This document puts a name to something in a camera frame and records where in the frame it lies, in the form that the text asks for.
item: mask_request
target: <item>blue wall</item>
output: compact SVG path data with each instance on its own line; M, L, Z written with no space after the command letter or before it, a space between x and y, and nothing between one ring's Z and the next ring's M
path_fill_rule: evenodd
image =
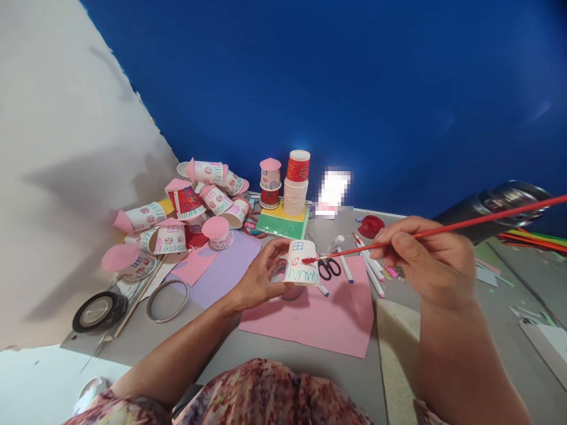
M307 149L312 176L353 170L350 204L426 217L509 179L567 192L559 5L83 3L181 161L258 189L262 159ZM532 229L567 236L566 213Z

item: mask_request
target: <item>fingernail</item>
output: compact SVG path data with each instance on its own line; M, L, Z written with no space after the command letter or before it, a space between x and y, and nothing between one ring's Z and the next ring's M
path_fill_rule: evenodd
M405 232L400 232L396 235L396 242L401 246L408 246L412 242L412 237Z
M379 242L380 238L382 238L382 236L384 236L384 233L386 233L386 227L382 227L380 229L380 231L378 232L378 234L376 235L376 241Z

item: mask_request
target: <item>person's left hand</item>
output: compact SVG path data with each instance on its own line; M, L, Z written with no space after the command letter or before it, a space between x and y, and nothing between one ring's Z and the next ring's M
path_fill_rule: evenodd
M279 258L289 249L289 239L274 239L252 261L240 282L226 295L232 307L241 312L285 294L294 286L291 282L270 282L270 274Z

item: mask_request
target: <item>forearm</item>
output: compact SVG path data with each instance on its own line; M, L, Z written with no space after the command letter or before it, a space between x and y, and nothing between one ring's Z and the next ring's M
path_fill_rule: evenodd
M474 302L447 310L421 307L420 397L453 424L530 424Z
M117 397L147 395L173 408L227 331L236 311L225 296L162 342L112 386Z

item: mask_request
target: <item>black tape roll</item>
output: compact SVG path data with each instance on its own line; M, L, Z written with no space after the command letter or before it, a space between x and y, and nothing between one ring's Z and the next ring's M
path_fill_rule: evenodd
M73 330L79 334L101 332L116 325L128 310L128 298L115 292L101 292L89 298L75 313Z

